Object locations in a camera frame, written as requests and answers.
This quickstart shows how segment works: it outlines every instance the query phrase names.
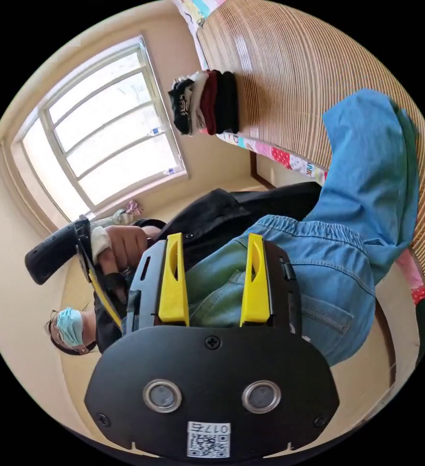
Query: bed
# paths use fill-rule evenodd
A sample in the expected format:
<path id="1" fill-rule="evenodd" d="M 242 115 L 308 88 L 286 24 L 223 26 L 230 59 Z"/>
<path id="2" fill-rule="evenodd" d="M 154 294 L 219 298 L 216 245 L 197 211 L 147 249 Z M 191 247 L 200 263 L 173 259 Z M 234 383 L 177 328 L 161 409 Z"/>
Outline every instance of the bed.
<path id="1" fill-rule="evenodd" d="M 364 87 L 390 95 L 408 111 L 419 130 L 420 201 L 413 243 L 397 265 L 415 305 L 423 300 L 425 120 L 401 84 L 350 37 L 299 10 L 264 0 L 172 1 L 202 69 L 235 73 L 240 131 L 217 135 L 229 144 L 323 185 L 331 161 L 324 111 Z"/>

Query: blue shirt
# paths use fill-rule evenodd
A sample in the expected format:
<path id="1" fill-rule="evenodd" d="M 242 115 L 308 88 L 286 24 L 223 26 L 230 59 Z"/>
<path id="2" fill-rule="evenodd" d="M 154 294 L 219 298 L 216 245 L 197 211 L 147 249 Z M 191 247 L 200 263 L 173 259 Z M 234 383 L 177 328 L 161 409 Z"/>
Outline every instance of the blue shirt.
<path id="1" fill-rule="evenodd" d="M 191 325 L 237 326 L 249 233 L 284 249 L 302 294 L 303 334 L 330 365 L 374 319 L 375 285 L 413 239 L 419 196 L 415 128 L 389 97 L 361 90 L 323 115 L 332 164 L 302 221 L 265 216 L 186 274 Z"/>

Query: bamboo mat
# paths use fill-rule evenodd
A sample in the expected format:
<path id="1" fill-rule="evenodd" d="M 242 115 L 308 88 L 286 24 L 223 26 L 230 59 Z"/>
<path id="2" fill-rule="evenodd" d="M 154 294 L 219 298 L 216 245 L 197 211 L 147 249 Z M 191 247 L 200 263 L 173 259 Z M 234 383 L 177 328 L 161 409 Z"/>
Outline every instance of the bamboo mat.
<path id="1" fill-rule="evenodd" d="M 362 88 L 389 95 L 415 122 L 420 202 L 411 249 L 425 280 L 425 120 L 395 77 L 370 52 L 327 23 L 264 0 L 227 0 L 199 28 L 210 69 L 237 77 L 240 135 L 331 161 L 321 115 Z"/>

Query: window frame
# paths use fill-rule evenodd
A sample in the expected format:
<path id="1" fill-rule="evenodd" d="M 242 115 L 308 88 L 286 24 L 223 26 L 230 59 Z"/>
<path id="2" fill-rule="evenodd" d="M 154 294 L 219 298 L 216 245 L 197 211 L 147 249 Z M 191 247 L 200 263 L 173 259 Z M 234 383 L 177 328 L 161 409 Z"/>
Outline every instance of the window frame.
<path id="1" fill-rule="evenodd" d="M 110 82 L 104 84 L 103 86 L 99 87 L 95 91 L 91 92 L 88 96 L 86 96 L 84 99 L 79 101 L 77 104 L 75 104 L 71 109 L 69 109 L 65 114 L 63 114 L 58 120 L 56 120 L 55 123 L 52 122 L 52 118 L 50 115 L 50 108 L 62 97 L 64 96 L 67 92 L 69 92 L 73 87 L 75 87 L 77 84 L 79 84 L 81 81 L 86 79 L 88 76 L 92 75 L 96 71 L 104 68 L 105 66 L 109 65 L 110 63 L 119 60 L 125 56 L 131 55 L 134 52 L 138 52 L 141 54 L 144 63 L 128 72 L 125 73 L 117 78 L 114 78 Z M 57 132 L 55 131 L 55 128 L 59 125 L 61 121 L 63 121 L 67 116 L 69 116 L 73 111 L 75 111 L 77 108 L 79 108 L 81 105 L 83 105 L 86 101 L 88 101 L 90 98 L 93 96 L 97 95 L 104 89 L 110 87 L 111 85 L 116 84 L 117 82 L 120 82 L 124 79 L 127 79 L 130 76 L 134 76 L 138 73 L 142 73 L 143 77 L 145 79 L 145 83 L 147 85 L 148 92 L 151 96 L 151 100 L 148 102 L 144 102 L 124 113 L 121 115 L 118 115 L 117 117 L 113 118 L 112 120 L 104 123 L 100 127 L 98 127 L 96 130 L 91 132 L 90 134 L 86 135 L 82 140 L 80 140 L 78 143 L 76 143 L 73 147 L 71 147 L 67 152 L 63 150 L 63 146 L 61 142 L 59 141 L 59 137 L 57 135 Z M 129 145 L 126 145 L 115 152 L 107 155 L 103 160 L 99 161 L 97 164 L 93 165 L 89 169 L 87 169 L 85 172 L 83 172 L 81 175 L 76 176 L 73 173 L 73 170 L 67 160 L 67 157 L 75 150 L 80 144 L 82 144 L 84 141 L 88 140 L 90 137 L 94 136 L 97 132 L 101 131 L 103 128 L 109 126 L 112 123 L 117 122 L 119 119 L 142 109 L 143 107 L 150 106 L 152 105 L 157 113 L 157 116 L 161 122 L 161 128 L 163 129 L 160 131 L 158 134 L 154 136 L 145 136 L 142 137 L 138 140 L 136 140 L 133 143 L 130 143 Z M 28 116 L 26 119 L 24 125 L 20 129 L 20 131 L 17 133 L 16 137 L 14 138 L 14 144 L 19 144 L 20 146 L 20 151 L 22 152 L 23 156 L 25 157 L 28 165 L 30 166 L 30 169 L 32 170 L 33 174 L 35 175 L 36 179 L 38 180 L 39 184 L 49 197 L 49 199 L 52 201 L 54 206 L 58 209 L 60 214 L 64 216 L 67 220 L 70 221 L 70 219 L 67 217 L 67 215 L 61 210 L 57 202 L 52 198 L 52 196 L 49 194 L 47 191 L 46 187 L 44 186 L 43 182 L 41 179 L 38 177 L 36 174 L 34 167 L 28 157 L 28 154 L 26 152 L 25 146 L 23 144 L 23 140 L 28 133 L 28 130 L 32 127 L 32 125 L 37 121 L 37 119 L 40 119 L 41 124 L 43 125 L 43 129 L 47 138 L 47 141 L 49 143 L 49 146 L 56 157 L 57 162 L 59 163 L 61 169 L 63 170 L 65 176 L 67 179 L 70 181 L 70 184 L 74 187 L 76 190 L 77 194 L 80 196 L 80 198 L 83 200 L 83 202 L 88 206 L 88 212 L 84 213 L 84 215 L 87 215 L 89 218 L 100 218 L 102 215 L 105 215 L 107 211 L 115 205 L 118 201 L 121 201 L 124 199 L 126 196 L 130 195 L 130 193 L 140 193 L 144 191 L 144 188 L 149 189 L 150 186 L 158 185 L 160 183 L 163 183 L 169 179 L 172 178 L 178 178 L 179 176 L 181 177 L 188 177 L 188 172 L 183 160 L 182 153 L 180 151 L 179 145 L 177 143 L 177 140 L 174 135 L 174 131 L 172 128 L 172 124 L 169 118 L 169 114 L 167 112 L 167 109 L 165 107 L 164 101 L 161 96 L 160 92 L 160 87 L 158 85 L 158 80 L 156 79 L 155 71 L 154 71 L 154 66 L 151 61 L 151 58 L 149 56 L 149 53 L 147 51 L 146 43 L 143 38 L 143 35 L 139 35 L 133 39 L 129 39 L 127 41 L 124 41 L 120 44 L 117 44 L 115 46 L 110 47 L 107 50 L 104 50 L 103 52 L 97 54 L 96 56 L 92 57 L 89 60 L 86 60 L 83 64 L 80 66 L 76 67 L 72 72 L 68 73 L 65 78 L 63 78 L 56 86 L 54 86 L 50 92 L 43 98 L 43 100 L 40 102 L 40 104 L 35 108 L 35 110 Z M 173 174 L 166 174 L 165 172 L 159 172 L 156 173 L 148 178 L 144 178 L 138 182 L 135 182 L 131 184 L 130 186 L 127 186 L 126 188 L 118 191 L 117 193 L 113 194 L 112 196 L 104 199 L 100 203 L 93 203 L 89 196 L 85 193 L 84 189 L 81 187 L 79 184 L 79 181 L 86 176 L 87 174 L 91 173 L 91 171 L 95 170 L 98 168 L 100 165 L 104 164 L 108 160 L 110 160 L 113 157 L 116 157 L 118 154 L 122 153 L 123 151 L 134 147 L 136 145 L 139 145 L 147 140 L 159 137 L 161 135 L 165 135 L 169 146 L 171 148 L 172 154 L 177 162 L 177 165 L 172 167 Z"/>

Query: bottle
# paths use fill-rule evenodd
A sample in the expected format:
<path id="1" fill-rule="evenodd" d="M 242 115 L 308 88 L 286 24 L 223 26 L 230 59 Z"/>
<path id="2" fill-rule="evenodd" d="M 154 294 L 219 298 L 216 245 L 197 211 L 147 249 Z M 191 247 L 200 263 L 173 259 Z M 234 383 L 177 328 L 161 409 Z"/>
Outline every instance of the bottle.
<path id="1" fill-rule="evenodd" d="M 148 136 L 157 136 L 160 133 L 164 133 L 164 125 L 159 126 L 158 128 L 153 128 L 149 133 Z"/>

